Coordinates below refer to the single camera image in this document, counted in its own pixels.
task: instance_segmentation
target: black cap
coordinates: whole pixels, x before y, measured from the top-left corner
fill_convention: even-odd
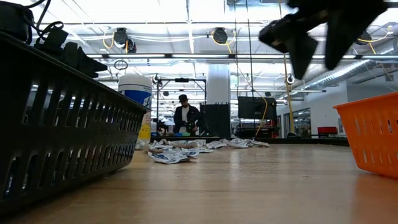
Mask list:
[[[180,103],[185,102],[188,100],[188,97],[185,94],[181,94],[178,99],[180,100]]]

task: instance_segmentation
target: black cable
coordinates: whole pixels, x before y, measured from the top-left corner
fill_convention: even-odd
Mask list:
[[[39,1],[37,1],[36,3],[33,3],[33,4],[31,4],[30,6],[26,6],[26,7],[28,7],[28,8],[33,8],[33,7],[36,7],[36,6],[40,5],[40,4],[42,4],[44,1],[45,1],[45,0],[39,0]],[[45,34],[51,32],[51,31],[53,31],[53,30],[63,29],[63,27],[64,27],[63,22],[61,22],[61,21],[56,21],[56,22],[50,23],[44,30],[40,30],[40,24],[41,24],[42,21],[43,21],[43,18],[44,18],[45,13],[46,13],[47,10],[49,9],[50,3],[51,3],[51,0],[47,0],[45,6],[44,6],[44,8],[43,8],[43,11],[42,11],[42,13],[41,13],[41,15],[40,15],[40,17],[39,17],[39,21],[37,22],[37,25],[36,25],[36,26],[35,26],[35,24],[33,23],[33,21],[29,20],[26,16],[24,16],[25,22],[26,22],[29,26],[31,26],[31,28],[33,28],[34,30],[36,30],[37,35],[39,35],[39,38],[36,40],[36,44],[39,44],[39,43],[40,43],[40,39],[46,40],[46,37],[44,37]],[[31,39],[32,39],[32,37],[29,37],[29,38],[28,38],[28,42],[27,42],[28,44],[30,44],[30,41],[29,41],[29,40],[31,40]]]
[[[235,39],[235,51],[236,51],[235,55],[238,55],[238,33],[236,33],[238,31],[238,27],[237,27],[238,23],[236,22],[236,1],[234,1],[234,16],[235,16],[235,34],[236,34],[236,36],[235,36],[235,38],[236,38]],[[236,63],[236,76],[238,78],[238,84],[236,85],[236,100],[238,100],[238,97],[239,97],[239,78],[240,78],[239,71],[240,71],[240,69],[239,69],[239,65],[238,65],[237,59],[234,58],[234,61]],[[239,118],[239,125],[242,128],[241,118]]]
[[[39,17],[39,20],[38,20],[37,23],[36,23],[36,27],[37,27],[38,29],[40,29],[40,25],[41,25],[41,23],[42,23],[42,21],[43,21],[44,15],[45,15],[45,13],[47,12],[47,10],[48,10],[49,7],[50,7],[50,3],[51,3],[51,0],[47,0],[47,2],[45,3],[44,9],[43,9],[43,11],[42,11],[42,13],[41,13],[41,15],[40,15],[40,17]]]
[[[117,74],[115,74],[116,78],[118,78],[118,75],[119,75],[120,71],[122,71],[122,70],[124,70],[124,74],[126,75],[126,69],[129,67],[129,64],[126,61],[124,61],[124,60],[117,60],[117,61],[115,61],[113,66],[117,70],[119,70],[117,72]]]
[[[234,15],[235,15],[235,55],[238,54],[238,33],[236,33],[238,31],[238,27],[237,27],[237,22],[236,22],[236,1],[234,1]],[[236,99],[238,99],[239,96],[239,66],[238,66],[238,62],[236,62],[236,76],[238,78],[238,84],[236,85]]]
[[[31,8],[33,8],[33,7],[38,6],[39,4],[42,4],[44,1],[45,1],[45,0],[39,0],[39,1],[35,2],[35,3],[33,3],[33,4],[28,5],[28,6],[25,6],[25,7],[28,8],[28,9],[31,9]]]
[[[251,52],[251,35],[250,35],[250,19],[249,19],[249,6],[248,6],[248,0],[246,0],[246,11],[248,13],[248,29],[249,29],[249,49],[250,49],[250,71],[251,71],[251,95],[254,101],[254,87],[253,87],[253,58],[252,58],[252,52]],[[253,120],[253,126],[254,130],[256,130],[256,120]]]

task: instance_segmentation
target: dark jacket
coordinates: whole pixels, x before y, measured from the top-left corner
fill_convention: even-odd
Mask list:
[[[198,113],[199,110],[196,107],[189,105],[189,111],[187,114],[188,122],[195,122]],[[179,106],[177,109],[175,109],[174,123],[174,133],[178,133],[180,128],[185,125],[185,122],[182,120],[182,106]]]

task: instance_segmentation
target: orange plastic basket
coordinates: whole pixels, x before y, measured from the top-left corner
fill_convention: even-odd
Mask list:
[[[335,106],[360,169],[398,178],[398,93]]]

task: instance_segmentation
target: computer monitor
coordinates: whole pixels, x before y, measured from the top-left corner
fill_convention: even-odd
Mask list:
[[[276,100],[275,98],[264,99],[268,102],[266,116],[264,119],[276,119]],[[238,117],[246,119],[262,119],[266,102],[261,97],[239,96],[238,97]]]

